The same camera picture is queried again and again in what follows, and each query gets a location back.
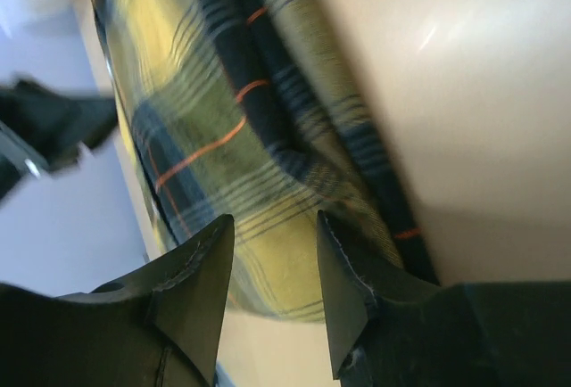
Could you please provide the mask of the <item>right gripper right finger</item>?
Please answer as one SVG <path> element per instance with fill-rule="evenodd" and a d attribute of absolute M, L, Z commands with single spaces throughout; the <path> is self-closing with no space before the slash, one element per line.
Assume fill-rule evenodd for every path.
<path fill-rule="evenodd" d="M 569 282 L 430 284 L 325 212 L 317 252 L 342 385 L 569 385 Z"/>

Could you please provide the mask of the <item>yellow plaid long sleeve shirt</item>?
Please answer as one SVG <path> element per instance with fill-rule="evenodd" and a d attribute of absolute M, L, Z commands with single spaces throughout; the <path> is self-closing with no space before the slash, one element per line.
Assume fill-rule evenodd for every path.
<path fill-rule="evenodd" d="M 320 322 L 320 210 L 429 283 L 426 245 L 317 0 L 91 0 L 158 241 L 229 214 L 228 306 Z"/>

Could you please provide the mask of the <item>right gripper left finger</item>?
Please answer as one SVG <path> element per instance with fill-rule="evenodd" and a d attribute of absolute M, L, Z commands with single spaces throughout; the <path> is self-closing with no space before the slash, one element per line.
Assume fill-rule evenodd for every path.
<path fill-rule="evenodd" d="M 212 386 L 234 220 L 89 293 L 1 287 L 4 386 Z"/>

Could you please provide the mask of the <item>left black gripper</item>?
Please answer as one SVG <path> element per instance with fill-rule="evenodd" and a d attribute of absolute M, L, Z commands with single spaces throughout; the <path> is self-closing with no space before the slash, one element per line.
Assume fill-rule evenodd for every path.
<path fill-rule="evenodd" d="M 1 85 L 1 196 L 27 175 L 54 174 L 98 150 L 118 126 L 112 95 L 65 94 L 31 79 Z"/>

